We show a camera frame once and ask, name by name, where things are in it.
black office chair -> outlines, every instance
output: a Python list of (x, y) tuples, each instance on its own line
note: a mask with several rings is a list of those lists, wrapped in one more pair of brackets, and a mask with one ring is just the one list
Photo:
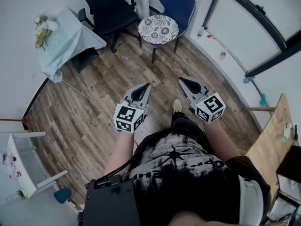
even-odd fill
[(86, 21), (92, 26), (93, 31), (99, 36), (114, 35), (111, 45), (112, 53), (116, 53), (116, 43), (120, 32), (125, 32), (139, 40), (141, 47), (141, 38), (126, 30), (128, 26), (139, 22), (137, 14), (134, 12), (134, 0), (129, 5), (126, 0), (86, 0), (90, 7), (90, 13), (94, 15), (94, 24), (86, 16), (85, 9), (81, 9), (78, 14), (79, 20)]

fiducial marker cube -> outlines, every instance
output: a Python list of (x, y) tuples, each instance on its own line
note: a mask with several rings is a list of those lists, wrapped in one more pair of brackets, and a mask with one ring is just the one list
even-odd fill
[(195, 115), (206, 123), (211, 123), (221, 117), (226, 108), (225, 103), (218, 93), (196, 104)]
[(143, 122), (144, 110), (117, 104), (114, 114), (114, 124), (117, 130), (134, 133)]

wooden board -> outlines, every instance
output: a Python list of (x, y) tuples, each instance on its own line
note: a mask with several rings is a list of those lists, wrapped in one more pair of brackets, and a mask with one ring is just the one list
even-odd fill
[(292, 118), (285, 94), (282, 94), (266, 127), (246, 153), (254, 166), (271, 186), (272, 199), (278, 191), (278, 179), (276, 170), (284, 159), (286, 153), (293, 145), (293, 137), (290, 135), (286, 142), (278, 142), (277, 135), (283, 135), (286, 124), (292, 124)]

white table leg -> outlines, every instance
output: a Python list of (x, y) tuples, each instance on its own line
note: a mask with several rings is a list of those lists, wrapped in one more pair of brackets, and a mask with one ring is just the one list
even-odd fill
[(40, 192), (46, 190), (47, 188), (49, 188), (49, 187), (51, 187), (51, 186), (53, 186), (53, 185), (55, 185), (55, 184), (56, 184), (56, 181), (52, 181), (51, 183), (46, 184), (45, 186), (38, 188), (38, 189), (34, 192), (33, 195), (36, 195), (36, 194), (38, 194), (38, 193), (40, 193)]
[(64, 170), (64, 171), (60, 172), (59, 174), (56, 174), (55, 176), (53, 176), (53, 177), (51, 177), (51, 178), (47, 178), (45, 181), (43, 181), (43, 182), (41, 182), (41, 183), (38, 183), (38, 184), (37, 184), (37, 188), (38, 188), (38, 189), (39, 189), (39, 188), (42, 188), (42, 187), (44, 187), (45, 185), (47, 185), (47, 184), (49, 184), (49, 183), (51, 183), (51, 182), (57, 180), (58, 178), (60, 178), (61, 176), (65, 175), (65, 174), (67, 174), (67, 173), (68, 173), (68, 171), (67, 171), (67, 170)]
[(45, 135), (46, 135), (45, 131), (14, 133), (15, 138), (43, 137)]

white flower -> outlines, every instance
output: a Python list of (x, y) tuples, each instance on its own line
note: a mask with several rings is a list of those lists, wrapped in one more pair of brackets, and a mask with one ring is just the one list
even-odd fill
[(40, 16), (39, 15), (37, 15), (35, 22), (36, 22), (36, 24), (38, 24), (40, 22)]

